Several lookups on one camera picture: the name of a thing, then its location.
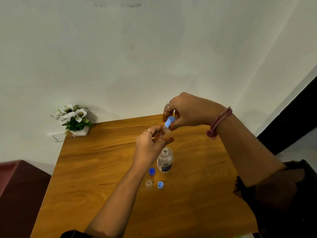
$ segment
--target pink hair tie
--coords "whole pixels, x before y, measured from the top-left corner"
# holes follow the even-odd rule
[[[206,135],[211,139],[215,139],[218,135],[216,132],[216,127],[224,118],[228,117],[230,114],[232,114],[232,109],[230,107],[222,111],[219,114],[218,118],[216,118],[216,120],[210,126],[210,130],[206,131]]]

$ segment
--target bottle label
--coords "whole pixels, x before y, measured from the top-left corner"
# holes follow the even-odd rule
[[[168,164],[163,164],[162,166],[162,172],[167,172],[172,168],[172,164],[168,165]]]

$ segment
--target dark clothing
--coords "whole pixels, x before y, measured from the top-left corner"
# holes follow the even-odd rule
[[[250,206],[263,238],[317,237],[317,174],[305,160],[285,165],[286,169],[249,188],[238,176],[234,193]],[[76,230],[61,236],[89,237]]]

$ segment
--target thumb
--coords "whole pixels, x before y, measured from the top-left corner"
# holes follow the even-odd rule
[[[160,149],[160,151],[162,151],[162,149],[163,149],[166,145],[172,143],[173,141],[174,141],[174,138],[171,137],[171,138],[168,138],[168,139],[162,139],[162,140],[156,142],[155,145]]]
[[[175,120],[174,122],[172,122],[168,129],[170,131],[176,130],[177,128],[183,126],[182,123],[183,123],[182,118],[179,118],[179,119]]]

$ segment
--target white flower pot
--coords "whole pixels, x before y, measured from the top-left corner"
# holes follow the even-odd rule
[[[84,129],[82,130],[77,130],[77,131],[71,131],[70,132],[74,135],[74,136],[86,136],[88,134],[90,127],[88,127],[87,125],[85,125]]]

